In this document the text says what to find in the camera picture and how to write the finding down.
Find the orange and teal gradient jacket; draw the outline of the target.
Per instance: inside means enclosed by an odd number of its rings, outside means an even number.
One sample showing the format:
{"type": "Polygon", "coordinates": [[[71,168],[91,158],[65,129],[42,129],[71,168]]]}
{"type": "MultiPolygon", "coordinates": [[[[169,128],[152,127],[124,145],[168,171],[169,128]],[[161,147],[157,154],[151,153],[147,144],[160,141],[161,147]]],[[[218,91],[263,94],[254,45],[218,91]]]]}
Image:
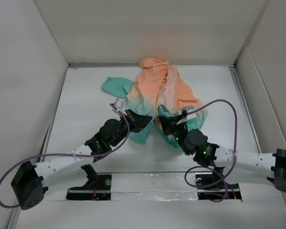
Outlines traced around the orange and teal gradient jacket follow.
{"type": "Polygon", "coordinates": [[[143,69],[137,81],[121,77],[108,77],[102,89],[115,97],[127,99],[127,108],[139,115],[152,117],[147,127],[139,133],[130,133],[129,138],[144,145],[150,131],[155,128],[163,134],[160,116],[180,115],[182,109],[193,106],[197,113],[186,122],[188,130],[201,129],[207,118],[207,109],[200,110],[203,103],[196,98],[192,89],[181,79],[175,66],[155,58],[145,58],[139,62],[143,69]]]}

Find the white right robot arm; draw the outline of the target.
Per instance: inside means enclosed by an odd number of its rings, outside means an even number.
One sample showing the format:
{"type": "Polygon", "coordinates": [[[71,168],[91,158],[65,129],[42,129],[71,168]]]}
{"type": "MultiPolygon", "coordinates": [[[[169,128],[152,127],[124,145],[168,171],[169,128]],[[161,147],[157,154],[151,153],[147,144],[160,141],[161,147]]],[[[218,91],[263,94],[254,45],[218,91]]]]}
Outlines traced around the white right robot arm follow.
{"type": "Polygon", "coordinates": [[[244,153],[208,142],[200,130],[188,130],[183,115],[160,116],[164,135],[171,135],[187,156],[204,167],[218,172],[211,175],[212,185],[221,188],[227,183],[256,183],[275,187],[286,193],[286,150],[274,153],[244,153]]]}

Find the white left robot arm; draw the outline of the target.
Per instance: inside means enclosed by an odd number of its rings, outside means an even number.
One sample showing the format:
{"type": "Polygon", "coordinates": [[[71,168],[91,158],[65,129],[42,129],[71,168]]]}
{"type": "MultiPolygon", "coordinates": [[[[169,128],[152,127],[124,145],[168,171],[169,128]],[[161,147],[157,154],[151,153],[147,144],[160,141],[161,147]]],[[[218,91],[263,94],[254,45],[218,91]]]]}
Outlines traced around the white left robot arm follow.
{"type": "Polygon", "coordinates": [[[128,109],[120,112],[120,119],[109,119],[100,130],[83,145],[66,154],[52,154],[50,160],[32,164],[20,163],[11,182],[19,207],[28,210],[39,204],[45,196],[65,189],[82,175],[78,189],[95,189],[99,186],[98,175],[92,167],[119,149],[131,132],[144,130],[152,117],[136,114],[128,109]]]}

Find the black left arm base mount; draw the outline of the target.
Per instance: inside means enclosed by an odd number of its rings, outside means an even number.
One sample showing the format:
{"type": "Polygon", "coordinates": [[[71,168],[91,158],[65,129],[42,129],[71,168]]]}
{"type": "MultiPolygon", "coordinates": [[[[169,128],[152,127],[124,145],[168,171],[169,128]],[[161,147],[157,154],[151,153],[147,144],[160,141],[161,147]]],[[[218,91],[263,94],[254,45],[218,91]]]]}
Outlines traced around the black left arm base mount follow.
{"type": "Polygon", "coordinates": [[[87,181],[79,187],[71,187],[67,190],[67,200],[111,200],[112,174],[97,174],[91,165],[81,166],[87,174],[87,181]]]}

